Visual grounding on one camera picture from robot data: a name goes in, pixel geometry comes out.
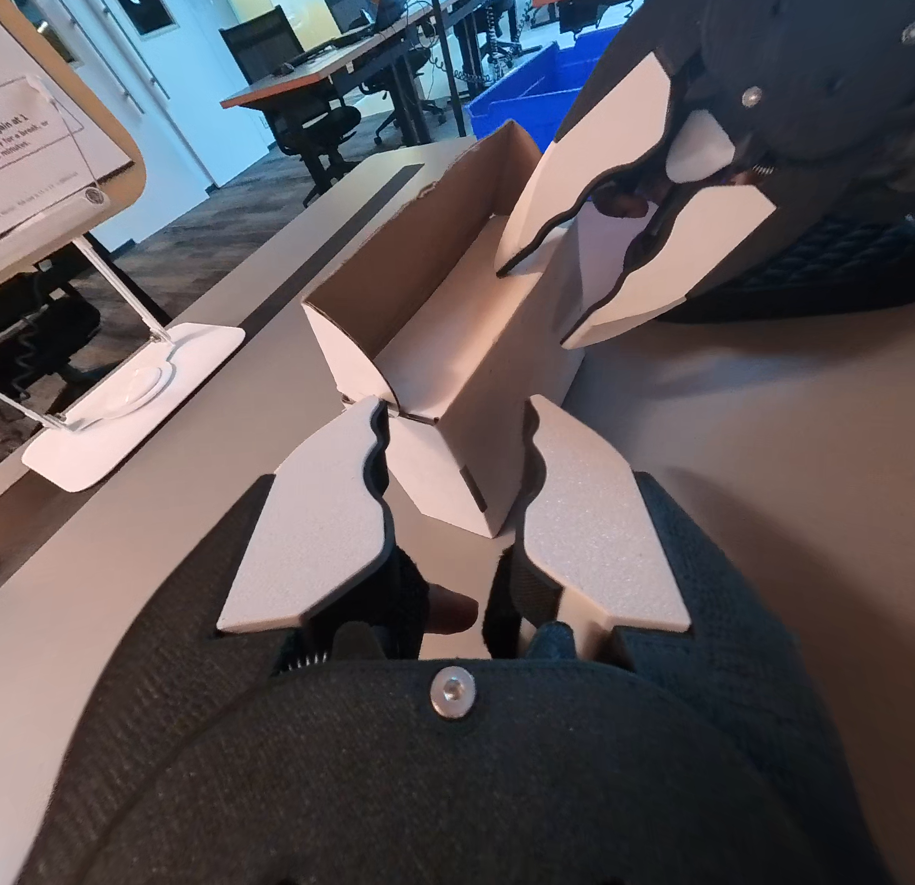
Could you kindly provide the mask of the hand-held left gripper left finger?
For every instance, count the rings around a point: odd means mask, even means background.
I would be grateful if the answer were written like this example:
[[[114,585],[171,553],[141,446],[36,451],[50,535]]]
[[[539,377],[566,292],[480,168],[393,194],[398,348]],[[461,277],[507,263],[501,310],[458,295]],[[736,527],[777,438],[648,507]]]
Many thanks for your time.
[[[273,474],[216,623],[222,633],[302,626],[390,559],[388,408],[369,397],[298,445]]]

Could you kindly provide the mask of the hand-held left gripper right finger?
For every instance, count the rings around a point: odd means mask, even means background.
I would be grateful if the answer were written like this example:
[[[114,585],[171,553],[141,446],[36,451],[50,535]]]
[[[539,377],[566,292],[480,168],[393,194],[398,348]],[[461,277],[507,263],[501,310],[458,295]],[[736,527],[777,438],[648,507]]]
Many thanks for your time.
[[[524,407],[513,607],[560,623],[595,661],[619,628],[684,634],[692,619],[628,461],[544,397]]]

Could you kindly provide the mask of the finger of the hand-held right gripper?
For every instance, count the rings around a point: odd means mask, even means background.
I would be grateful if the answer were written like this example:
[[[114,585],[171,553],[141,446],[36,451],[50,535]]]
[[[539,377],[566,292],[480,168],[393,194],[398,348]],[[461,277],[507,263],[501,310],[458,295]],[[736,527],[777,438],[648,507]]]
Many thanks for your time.
[[[591,189],[633,167],[664,137],[671,78],[652,52],[553,141],[537,163],[502,232],[495,268],[502,276],[526,259],[557,224],[575,216]]]
[[[657,254],[622,276],[610,299],[580,320],[563,347],[606,341],[679,305],[775,211],[776,205],[754,185],[700,189],[676,216]]]

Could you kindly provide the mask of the blue plastic bin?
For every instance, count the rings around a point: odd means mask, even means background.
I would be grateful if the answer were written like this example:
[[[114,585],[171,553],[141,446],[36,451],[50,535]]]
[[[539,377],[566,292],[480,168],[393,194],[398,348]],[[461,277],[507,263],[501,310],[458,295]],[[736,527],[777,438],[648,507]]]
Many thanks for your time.
[[[515,121],[546,151],[620,26],[580,35],[575,45],[544,46],[467,105],[478,140]]]

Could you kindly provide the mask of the white cardboard box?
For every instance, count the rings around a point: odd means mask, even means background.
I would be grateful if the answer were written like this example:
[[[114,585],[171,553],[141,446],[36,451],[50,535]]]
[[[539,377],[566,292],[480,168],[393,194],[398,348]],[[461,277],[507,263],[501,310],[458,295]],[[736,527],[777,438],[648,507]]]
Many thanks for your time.
[[[387,404],[387,464],[420,513],[488,538],[520,492],[526,400],[561,404],[584,353],[561,345],[582,308],[574,227],[495,265],[541,158],[509,121],[303,298],[341,398]]]

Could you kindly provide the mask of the grey desk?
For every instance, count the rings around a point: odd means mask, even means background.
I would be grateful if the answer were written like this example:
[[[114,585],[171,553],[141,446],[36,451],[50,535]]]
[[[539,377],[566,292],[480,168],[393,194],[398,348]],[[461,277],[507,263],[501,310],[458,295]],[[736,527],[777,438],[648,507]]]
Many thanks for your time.
[[[113,475],[2,462],[2,883],[97,678],[167,575],[342,409],[300,298],[472,138],[362,161],[176,322],[243,346]],[[565,408],[680,503],[795,635],[891,873],[913,883],[913,306],[649,322],[589,347]]]

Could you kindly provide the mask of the person's right hand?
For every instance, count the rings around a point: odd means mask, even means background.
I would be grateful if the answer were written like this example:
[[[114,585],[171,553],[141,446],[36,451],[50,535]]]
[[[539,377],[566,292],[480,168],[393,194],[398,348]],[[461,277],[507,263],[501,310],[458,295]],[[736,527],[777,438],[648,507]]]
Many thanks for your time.
[[[642,219],[654,205],[639,193],[628,193],[615,182],[601,184],[590,195],[590,201],[602,215],[618,219]]]

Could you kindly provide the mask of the person's left hand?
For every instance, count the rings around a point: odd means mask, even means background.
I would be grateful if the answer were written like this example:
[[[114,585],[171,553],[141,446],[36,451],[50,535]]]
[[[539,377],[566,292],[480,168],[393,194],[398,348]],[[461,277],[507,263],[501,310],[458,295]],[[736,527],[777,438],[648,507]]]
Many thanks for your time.
[[[472,597],[429,584],[427,592],[427,634],[452,635],[463,633],[478,619],[479,603]]]

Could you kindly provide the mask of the black wrist rest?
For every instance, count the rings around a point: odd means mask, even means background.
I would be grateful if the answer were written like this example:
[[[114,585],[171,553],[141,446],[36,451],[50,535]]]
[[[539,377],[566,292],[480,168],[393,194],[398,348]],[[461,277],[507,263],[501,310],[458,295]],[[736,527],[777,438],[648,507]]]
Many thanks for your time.
[[[769,262],[658,317],[686,325],[876,312],[914,303],[914,224],[826,218]]]

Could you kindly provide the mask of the white sign stand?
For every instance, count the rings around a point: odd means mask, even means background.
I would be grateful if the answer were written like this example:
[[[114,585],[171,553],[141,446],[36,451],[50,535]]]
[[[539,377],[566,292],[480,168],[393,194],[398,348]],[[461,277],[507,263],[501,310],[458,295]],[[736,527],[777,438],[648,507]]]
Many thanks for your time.
[[[239,350],[241,327],[198,322],[163,325],[152,308],[87,236],[71,243],[140,317],[150,338],[64,415],[2,400],[41,426],[22,464],[57,488],[76,493],[119,467]]]

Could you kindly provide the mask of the black keyboard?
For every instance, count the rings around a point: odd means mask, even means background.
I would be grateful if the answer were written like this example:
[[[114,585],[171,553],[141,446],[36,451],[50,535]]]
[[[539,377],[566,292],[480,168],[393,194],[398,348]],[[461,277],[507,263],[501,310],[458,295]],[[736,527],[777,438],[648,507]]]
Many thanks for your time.
[[[308,63],[317,56],[321,56],[326,52],[335,51],[337,49],[349,48],[353,44],[352,40],[348,40],[342,36],[337,38],[329,39],[318,45],[314,45],[305,51],[290,57],[287,60],[284,60],[282,66],[290,68],[299,68],[304,64]]]

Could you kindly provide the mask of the wooden sign board with paper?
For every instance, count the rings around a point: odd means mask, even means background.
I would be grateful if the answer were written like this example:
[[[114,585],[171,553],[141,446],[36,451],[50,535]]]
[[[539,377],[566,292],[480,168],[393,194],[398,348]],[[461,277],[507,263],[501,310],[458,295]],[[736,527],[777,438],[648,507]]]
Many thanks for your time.
[[[1,0],[2,281],[133,205],[139,148],[12,0]]]

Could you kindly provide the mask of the black wall poster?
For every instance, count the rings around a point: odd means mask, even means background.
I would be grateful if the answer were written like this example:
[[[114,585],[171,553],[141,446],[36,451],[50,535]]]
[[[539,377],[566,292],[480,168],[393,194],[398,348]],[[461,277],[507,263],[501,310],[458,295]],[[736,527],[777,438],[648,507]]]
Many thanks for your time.
[[[117,0],[140,37],[168,31],[175,19],[163,0]]]

